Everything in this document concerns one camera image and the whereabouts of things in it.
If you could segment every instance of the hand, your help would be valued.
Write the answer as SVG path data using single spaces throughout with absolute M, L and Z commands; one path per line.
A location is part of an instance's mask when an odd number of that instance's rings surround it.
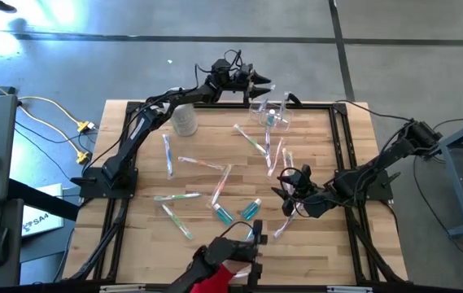
M 241 269 L 246 268 L 250 263 L 247 262 L 241 262 L 241 261 L 235 261 L 235 260 L 224 260 L 222 263 L 226 269 L 229 270 L 230 273 L 236 274 L 238 273 Z

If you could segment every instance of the wooden tabletop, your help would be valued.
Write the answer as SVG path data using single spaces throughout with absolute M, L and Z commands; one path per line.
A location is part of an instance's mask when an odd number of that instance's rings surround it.
M 107 101 L 94 158 L 119 137 L 127 102 Z M 349 104 L 347 110 L 357 162 L 364 164 L 378 153 L 370 116 Z M 255 219 L 264 220 L 264 233 L 269 235 L 269 243 L 260 249 L 264 256 L 259 262 L 264 265 L 264 272 L 259 284 L 354 284 L 343 209 L 330 210 L 319 219 L 297 217 L 286 232 L 275 239 L 273 232 L 280 228 L 286 218 L 281 210 L 282 200 L 270 187 L 279 186 L 276 176 L 282 170 L 283 164 L 279 160 L 274 175 L 267 177 L 265 159 L 233 125 L 241 125 L 260 144 L 264 144 L 264 128 L 249 120 L 247 110 L 244 109 L 196 111 L 199 128 L 193 136 L 179 137 L 167 123 L 151 133 L 138 151 L 138 189 L 129 205 L 117 282 L 170 283 L 186 270 L 198 247 L 209 244 L 225 230 L 224 223 L 206 207 L 221 179 L 221 171 L 177 161 L 178 156 L 185 156 L 234 165 L 218 202 L 236 219 L 248 203 L 262 199 Z M 163 133 L 170 134 L 175 172 L 172 180 L 167 179 Z M 340 136 L 343 138 L 343 131 L 340 131 Z M 337 167 L 327 111 L 295 111 L 289 132 L 272 132 L 272 151 L 276 150 L 280 137 L 286 139 L 286 148 L 293 151 L 296 167 L 300 168 L 302 164 L 311 166 L 314 182 L 322 184 L 331 179 Z M 101 166 L 106 158 L 115 153 L 116 148 L 102 157 L 95 166 Z M 189 240 L 153 197 L 195 191 L 203 192 L 204 196 L 168 204 L 194 235 L 194 239 Z M 73 275 L 98 244 L 106 206 L 105 199 L 95 199 L 80 210 L 64 278 Z M 400 241 L 391 213 L 378 202 L 368 202 L 366 209 L 375 247 L 395 272 L 406 279 Z M 237 225 L 229 232 L 228 237 L 243 239 L 247 232 L 247 227 Z M 111 250 L 110 246 L 103 273 L 108 270 Z M 361 255 L 365 275 L 368 276 L 363 249 Z

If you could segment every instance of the gray floor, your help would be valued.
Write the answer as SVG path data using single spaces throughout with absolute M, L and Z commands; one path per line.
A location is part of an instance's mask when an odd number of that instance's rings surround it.
M 334 37 L 327 0 L 10 0 L 15 15 L 0 13 L 0 30 L 151 36 L 210 37 Z M 348 38 L 463 40 L 463 0 L 336 0 L 343 36 Z M 53 98 L 77 118 L 100 121 L 109 98 L 145 98 L 174 86 L 194 84 L 193 65 L 207 68 L 227 49 L 242 49 L 246 62 L 276 84 L 273 98 L 292 91 L 301 99 L 331 101 L 346 98 L 335 44 L 202 43 L 202 42 L 62 42 L 18 41 L 0 33 L 0 84 L 20 89 L 20 96 Z M 424 120 L 435 125 L 463 117 L 463 46 L 346 46 L 356 101 L 378 112 Z M 75 125 L 54 107 L 36 101 L 28 109 L 75 135 Z M 48 137 L 60 139 L 23 113 L 18 121 Z M 398 120 L 373 117 L 378 143 L 401 126 Z M 444 125 L 445 134 L 463 123 Z M 28 134 L 65 173 L 77 176 L 75 152 Z M 87 140 L 87 147 L 93 148 Z M 42 186 L 67 178 L 44 156 L 29 156 L 33 146 L 19 135 L 11 176 Z M 41 170 L 36 174 L 27 170 Z M 412 160 L 390 168 L 401 172 L 392 185 L 400 239 L 410 280 L 418 284 L 463 288 L 463 254 L 419 197 L 412 179 Z M 461 215 L 442 165 L 417 164 L 427 198 L 447 225 Z M 64 247 L 61 234 L 55 245 Z M 48 282 L 52 265 L 26 263 L 22 282 Z M 50 267 L 41 279 L 33 269 Z

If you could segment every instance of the red glove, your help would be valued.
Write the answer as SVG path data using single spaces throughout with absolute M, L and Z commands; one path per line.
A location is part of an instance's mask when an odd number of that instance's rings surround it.
M 195 284 L 191 293 L 227 293 L 229 281 L 233 276 L 234 274 L 221 264 L 214 275 Z

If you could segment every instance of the wooden table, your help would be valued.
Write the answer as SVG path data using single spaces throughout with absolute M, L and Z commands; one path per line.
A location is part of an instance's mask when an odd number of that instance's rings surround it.
M 119 137 L 127 102 L 107 101 L 94 157 Z M 378 153 L 370 116 L 349 104 L 347 110 L 356 158 L 358 164 L 364 164 Z M 247 110 L 243 109 L 198 109 L 197 113 L 199 128 L 195 135 L 179 137 L 167 123 L 151 133 L 139 149 L 138 189 L 129 205 L 117 282 L 170 283 L 186 270 L 198 247 L 209 244 L 225 230 L 226 226 L 212 210 L 206 208 L 221 172 L 177 162 L 178 156 L 186 156 L 234 165 L 219 203 L 235 218 L 239 218 L 240 211 L 248 203 L 262 199 L 255 219 L 264 220 L 264 232 L 269 235 L 269 243 L 260 249 L 264 254 L 259 260 L 264 264 L 260 285 L 355 284 L 343 209 L 330 210 L 320 219 L 297 217 L 288 230 L 275 239 L 273 232 L 282 225 L 285 217 L 281 210 L 282 200 L 270 187 L 279 186 L 276 176 L 282 170 L 282 162 L 278 162 L 273 177 L 267 177 L 264 158 L 233 125 L 241 125 L 260 144 L 264 143 L 264 128 L 248 120 Z M 171 135 L 175 172 L 172 180 L 167 179 L 163 133 Z M 273 151 L 280 137 L 286 139 L 286 148 L 294 152 L 296 167 L 302 164 L 311 166 L 313 181 L 322 184 L 332 177 L 337 167 L 327 111 L 295 111 L 289 132 L 275 130 L 272 133 Z M 116 148 L 95 165 L 102 165 L 115 153 Z M 169 204 L 194 235 L 194 240 L 188 240 L 154 202 L 153 196 L 195 191 L 205 195 Z M 98 244 L 106 205 L 105 199 L 95 199 L 80 210 L 64 278 L 74 274 Z M 375 247 L 396 273 L 406 279 L 400 241 L 391 213 L 379 202 L 368 202 L 366 209 Z M 237 225 L 228 236 L 243 239 L 247 232 L 247 227 Z M 103 273 L 107 272 L 110 264 L 111 247 L 107 251 Z M 360 253 L 365 275 L 368 276 L 365 251 L 361 249 Z

